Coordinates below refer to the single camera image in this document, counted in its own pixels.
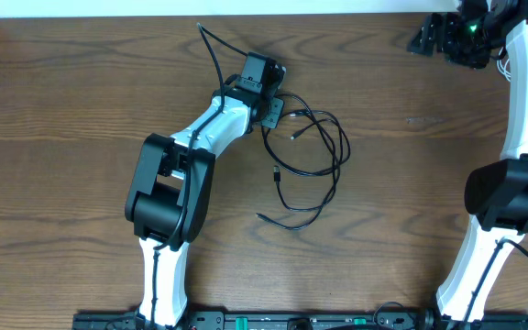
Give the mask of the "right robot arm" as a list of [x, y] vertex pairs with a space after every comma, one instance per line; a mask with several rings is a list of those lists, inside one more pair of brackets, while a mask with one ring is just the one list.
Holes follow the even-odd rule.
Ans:
[[485, 304], [513, 250], [528, 258], [528, 0], [462, 1], [456, 12], [432, 13], [407, 46], [443, 53], [448, 61], [483, 69], [510, 65], [508, 128], [498, 161], [473, 170], [466, 182], [467, 232], [435, 306], [412, 319], [414, 329], [528, 329], [528, 314], [486, 313]]

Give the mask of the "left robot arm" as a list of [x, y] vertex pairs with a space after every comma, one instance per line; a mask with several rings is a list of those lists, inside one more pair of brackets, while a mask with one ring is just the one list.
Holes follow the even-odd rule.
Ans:
[[278, 124], [283, 102], [276, 93], [285, 74], [276, 60], [250, 52], [243, 71], [214, 91], [189, 126], [145, 139], [125, 205], [144, 258], [138, 329], [173, 329], [182, 319], [189, 246], [207, 216], [215, 161], [253, 126]]

